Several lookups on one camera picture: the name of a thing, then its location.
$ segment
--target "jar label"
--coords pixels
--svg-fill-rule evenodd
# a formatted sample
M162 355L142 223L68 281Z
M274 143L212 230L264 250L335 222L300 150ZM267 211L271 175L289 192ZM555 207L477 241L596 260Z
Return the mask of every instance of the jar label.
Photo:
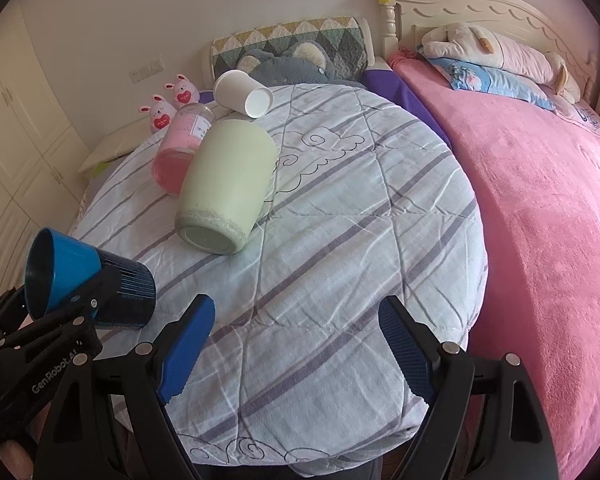
M196 116L196 120L193 121L193 126L189 135L199 138L200 140L205 138L206 131L211 128L211 123L207 121L203 116Z

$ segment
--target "blue cup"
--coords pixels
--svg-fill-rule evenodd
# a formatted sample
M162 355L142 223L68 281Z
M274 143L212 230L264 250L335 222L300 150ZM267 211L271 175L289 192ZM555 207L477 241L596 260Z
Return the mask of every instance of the blue cup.
M98 308L96 326L146 325L155 309L155 282L149 269L48 227L33 240L25 269L24 293L31 318L53 312L106 265L120 270L120 288Z

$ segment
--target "blue pillowcase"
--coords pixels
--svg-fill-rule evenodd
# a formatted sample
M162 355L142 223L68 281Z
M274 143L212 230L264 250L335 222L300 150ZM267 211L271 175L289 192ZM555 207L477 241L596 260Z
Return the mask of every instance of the blue pillowcase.
M528 103L555 110L555 105L540 87L526 77L505 72L499 68L476 65L457 59L437 57L427 59L454 90L473 90L485 94L504 95Z

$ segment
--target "green tumbler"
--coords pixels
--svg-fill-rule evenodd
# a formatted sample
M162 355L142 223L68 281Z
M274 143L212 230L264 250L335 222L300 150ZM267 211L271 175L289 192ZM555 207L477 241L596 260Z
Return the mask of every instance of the green tumbler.
M240 251L277 160L275 142L257 124L224 120L211 126L182 184L175 221L180 238L207 253Z

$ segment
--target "purple cloth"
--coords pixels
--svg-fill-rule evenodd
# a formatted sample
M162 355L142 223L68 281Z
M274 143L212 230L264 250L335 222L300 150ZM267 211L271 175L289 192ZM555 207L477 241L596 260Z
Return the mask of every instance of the purple cloth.
M203 105L206 105L207 103L210 103L211 101L214 100L214 93L211 90L205 90L203 92L200 92L200 102Z
M416 95L393 70L365 70L360 76L360 82L374 94L384 97L394 104L404 108L415 115L429 128L438 134L440 139L453 150L453 146L440 128L436 120L431 116L425 105L420 102Z

